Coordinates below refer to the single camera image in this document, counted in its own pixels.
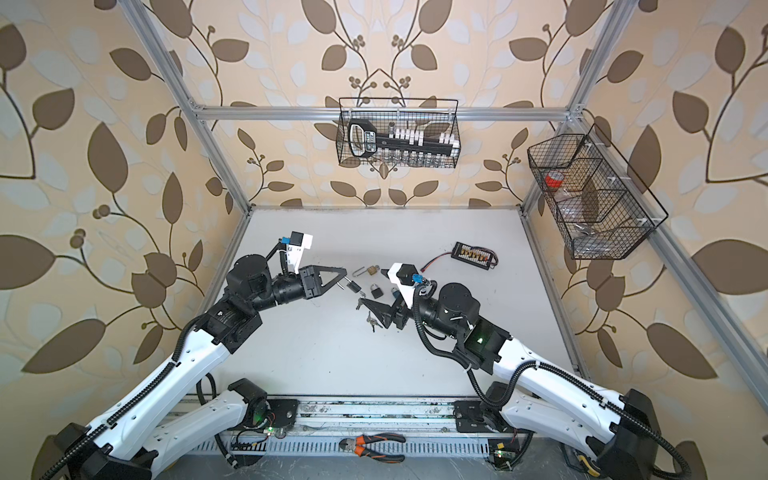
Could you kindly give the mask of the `black padlock shackle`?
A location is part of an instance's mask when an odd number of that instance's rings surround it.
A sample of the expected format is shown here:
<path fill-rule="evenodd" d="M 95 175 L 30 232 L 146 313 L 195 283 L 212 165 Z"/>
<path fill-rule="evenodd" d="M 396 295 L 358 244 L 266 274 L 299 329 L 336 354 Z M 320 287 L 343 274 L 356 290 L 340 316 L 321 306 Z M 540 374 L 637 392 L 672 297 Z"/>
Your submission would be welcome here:
<path fill-rule="evenodd" d="M 355 294 L 360 293 L 362 290 L 359 284 L 351 280 L 347 281 L 346 286 Z"/>

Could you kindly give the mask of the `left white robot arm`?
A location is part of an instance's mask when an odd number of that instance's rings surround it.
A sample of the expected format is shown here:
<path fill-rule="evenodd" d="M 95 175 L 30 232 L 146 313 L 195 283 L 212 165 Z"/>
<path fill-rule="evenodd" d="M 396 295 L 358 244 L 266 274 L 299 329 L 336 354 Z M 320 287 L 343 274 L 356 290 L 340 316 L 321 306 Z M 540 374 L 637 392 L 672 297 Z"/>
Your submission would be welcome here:
<path fill-rule="evenodd" d="M 88 425 L 71 423 L 50 443 L 60 457 L 43 479 L 154 479 L 201 442 L 249 420 L 266 394 L 251 381 L 234 382 L 196 410 L 166 415 L 261 326 L 261 312 L 324 295 L 346 271 L 309 265 L 271 276 L 258 254 L 239 258 L 226 275 L 221 298 L 182 330 L 170 357 L 116 405 Z"/>

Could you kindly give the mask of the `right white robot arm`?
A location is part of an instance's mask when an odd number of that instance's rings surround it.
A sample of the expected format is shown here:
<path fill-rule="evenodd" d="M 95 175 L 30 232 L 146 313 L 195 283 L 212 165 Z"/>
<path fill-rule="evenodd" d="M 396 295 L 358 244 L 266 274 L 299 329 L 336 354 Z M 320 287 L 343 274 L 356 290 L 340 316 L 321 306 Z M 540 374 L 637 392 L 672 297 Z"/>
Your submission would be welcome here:
<path fill-rule="evenodd" d="M 386 305 L 359 299 L 385 328 L 412 322 L 422 345 L 467 374 L 480 402 L 503 424 L 547 436 L 583 454 L 610 479 L 689 479 L 693 470 L 660 432 L 650 399 L 620 394 L 550 363 L 480 314 L 460 283 L 402 286 Z"/>

